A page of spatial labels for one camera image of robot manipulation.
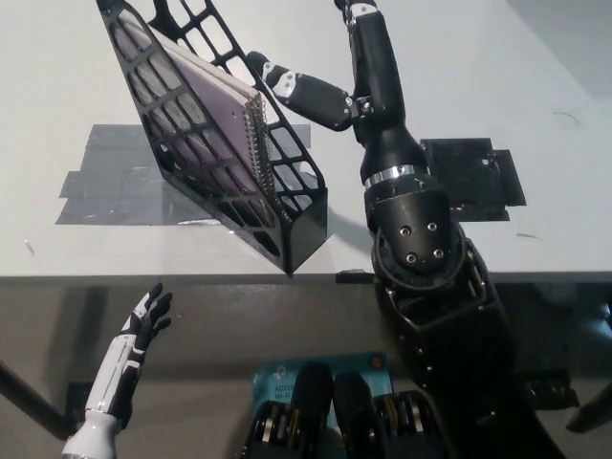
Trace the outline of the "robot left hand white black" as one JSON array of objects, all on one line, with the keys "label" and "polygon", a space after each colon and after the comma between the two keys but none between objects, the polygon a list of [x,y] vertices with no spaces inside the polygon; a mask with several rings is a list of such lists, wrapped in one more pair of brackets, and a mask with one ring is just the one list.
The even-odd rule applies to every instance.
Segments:
[{"label": "robot left hand white black", "polygon": [[119,333],[111,340],[93,382],[86,411],[114,417],[127,427],[133,396],[141,377],[147,350],[153,339],[168,327],[172,294],[156,284],[130,312]]}]

